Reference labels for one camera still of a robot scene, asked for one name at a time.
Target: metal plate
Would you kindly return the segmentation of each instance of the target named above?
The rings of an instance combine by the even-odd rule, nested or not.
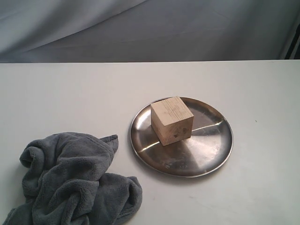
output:
[[[216,109],[195,99],[181,99],[195,116],[190,138],[162,146],[151,126],[149,104],[132,122],[131,144],[137,156],[157,171],[187,178],[203,176],[220,168],[228,159],[233,134]]]

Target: gray towel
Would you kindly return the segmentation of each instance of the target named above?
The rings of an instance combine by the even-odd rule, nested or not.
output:
[[[32,141],[20,157],[30,168],[22,186],[26,203],[4,225],[112,225],[140,208],[142,188],[135,177],[105,173],[118,136],[102,139],[61,133]]]

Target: white table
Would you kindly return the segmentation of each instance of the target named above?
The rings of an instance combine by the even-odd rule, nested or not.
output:
[[[232,155],[212,175],[160,174],[129,146],[136,113],[176,95],[212,105],[232,127]],[[24,201],[26,144],[74,131],[119,135],[109,171],[143,187],[130,224],[300,224],[300,61],[0,64],[0,107],[0,223]]]

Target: wooden cube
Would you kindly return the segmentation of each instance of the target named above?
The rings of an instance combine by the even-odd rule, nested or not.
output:
[[[163,146],[191,137],[193,120],[180,97],[151,104],[151,125]]]

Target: cube face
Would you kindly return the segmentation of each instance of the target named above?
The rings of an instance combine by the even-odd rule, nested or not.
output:
[[[151,125],[163,146],[191,137],[193,121],[179,97],[151,104]]]

